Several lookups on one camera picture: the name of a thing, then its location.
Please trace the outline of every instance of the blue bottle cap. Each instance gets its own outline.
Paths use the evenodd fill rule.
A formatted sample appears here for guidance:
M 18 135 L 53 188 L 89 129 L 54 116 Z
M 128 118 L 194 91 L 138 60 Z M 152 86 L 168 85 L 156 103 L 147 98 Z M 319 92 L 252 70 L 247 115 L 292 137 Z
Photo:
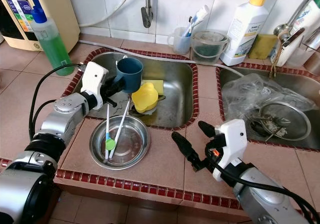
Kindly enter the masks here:
M 34 6 L 34 9 L 31 10 L 31 14 L 36 23 L 41 24 L 47 20 L 44 10 L 37 6 Z

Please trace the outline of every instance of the blue cup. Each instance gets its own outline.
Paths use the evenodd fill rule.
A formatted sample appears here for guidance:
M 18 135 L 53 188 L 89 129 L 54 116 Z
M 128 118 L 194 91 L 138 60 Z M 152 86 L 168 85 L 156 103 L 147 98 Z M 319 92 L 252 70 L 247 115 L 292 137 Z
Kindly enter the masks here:
M 143 69 L 144 65 L 139 60 L 124 56 L 122 60 L 116 63 L 117 73 L 114 81 L 117 82 L 123 78 L 125 86 L 122 91 L 132 94 L 141 86 Z

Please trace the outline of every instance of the green dish soap bottle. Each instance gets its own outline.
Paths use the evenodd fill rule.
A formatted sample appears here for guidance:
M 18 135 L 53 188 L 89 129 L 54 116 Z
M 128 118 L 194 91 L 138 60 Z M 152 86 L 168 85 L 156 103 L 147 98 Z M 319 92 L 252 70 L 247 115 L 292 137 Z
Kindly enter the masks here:
M 31 14 L 33 16 L 33 21 L 30 23 L 31 28 L 52 67 L 55 69 L 63 65 L 71 64 L 71 60 L 53 19 L 47 18 L 43 9 L 36 6 Z M 66 76 L 73 71 L 74 67 L 65 67 L 56 73 L 60 76 Z

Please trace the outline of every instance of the stainless steel sink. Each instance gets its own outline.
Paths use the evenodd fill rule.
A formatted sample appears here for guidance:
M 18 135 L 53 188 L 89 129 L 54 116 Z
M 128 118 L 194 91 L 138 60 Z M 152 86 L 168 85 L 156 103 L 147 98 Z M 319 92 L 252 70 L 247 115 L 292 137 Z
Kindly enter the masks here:
M 116 75 L 116 61 L 121 60 L 124 54 L 107 52 L 97 55 L 93 62 L 109 70 L 108 76 Z M 156 111 L 152 115 L 139 117 L 146 125 L 161 127 L 179 127 L 186 124 L 193 111 L 193 73 L 186 63 L 158 61 L 138 58 L 143 63 L 142 79 L 164 80 L 165 99 L 157 104 Z M 77 84 L 74 92 L 79 92 L 82 87 L 81 81 Z M 110 116 L 123 115 L 128 101 L 128 94 L 119 92 L 111 97 L 117 102 L 116 108 L 110 108 Z M 89 116 L 106 118 L 106 105 L 100 110 L 91 110 Z
M 267 77 L 268 71 L 264 70 L 256 70 L 256 69 L 247 69 L 247 68 L 234 68 L 240 73 L 247 75 L 251 73 L 256 73 L 262 76 Z M 220 84 L 221 88 L 225 85 L 225 83 L 236 80 L 238 75 L 227 71 L 220 71 Z M 284 74 L 277 73 L 276 78 L 274 79 L 278 84 L 282 87 L 289 88 L 311 100 L 313 100 L 318 106 L 320 106 L 320 83 L 316 80 L 313 80 L 309 77 L 302 75 L 293 75 L 293 74 Z M 269 142 L 283 144 L 283 145 L 292 145 L 303 148 L 313 148 L 320 149 L 320 110 L 311 110 L 305 112 L 307 117 L 311 122 L 311 134 L 304 140 L 301 141 L 287 141 L 282 140 L 277 137 L 273 137 Z M 250 126 L 246 127 L 247 137 L 251 140 L 265 141 L 265 137 L 260 137 L 254 132 Z

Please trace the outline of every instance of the clear plastic cup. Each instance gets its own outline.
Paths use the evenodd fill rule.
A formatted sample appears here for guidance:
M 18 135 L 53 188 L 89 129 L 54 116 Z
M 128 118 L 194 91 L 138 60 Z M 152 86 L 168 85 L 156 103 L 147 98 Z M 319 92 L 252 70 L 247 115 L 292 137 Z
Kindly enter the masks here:
M 213 65 L 226 50 L 228 44 L 228 37 L 219 32 L 197 32 L 191 40 L 191 59 L 198 64 Z
M 174 33 L 168 36 L 167 42 L 173 51 L 178 55 L 185 55 L 190 50 L 191 37 L 182 37 L 186 31 L 186 27 L 180 27 L 175 29 Z

